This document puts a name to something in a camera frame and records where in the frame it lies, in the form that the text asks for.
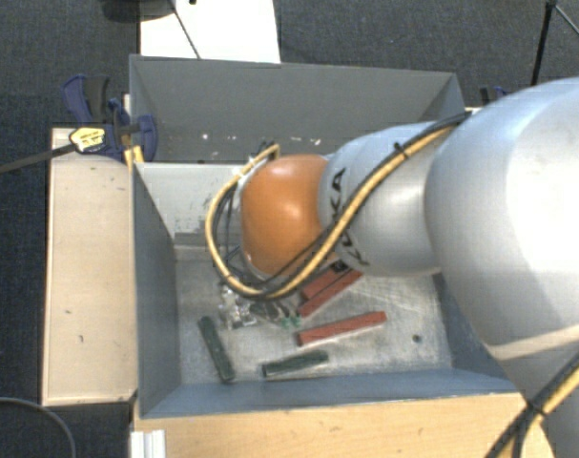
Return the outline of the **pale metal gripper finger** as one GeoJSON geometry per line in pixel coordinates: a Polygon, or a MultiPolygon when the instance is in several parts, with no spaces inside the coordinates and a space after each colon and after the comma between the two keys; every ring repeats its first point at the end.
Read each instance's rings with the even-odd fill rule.
{"type": "Polygon", "coordinates": [[[257,318],[251,313],[250,305],[236,305],[229,312],[229,329],[250,327],[258,323],[257,318]]]}
{"type": "Polygon", "coordinates": [[[219,295],[219,313],[222,315],[238,315],[239,308],[237,303],[237,294],[227,285],[222,285],[220,287],[219,295]]]}

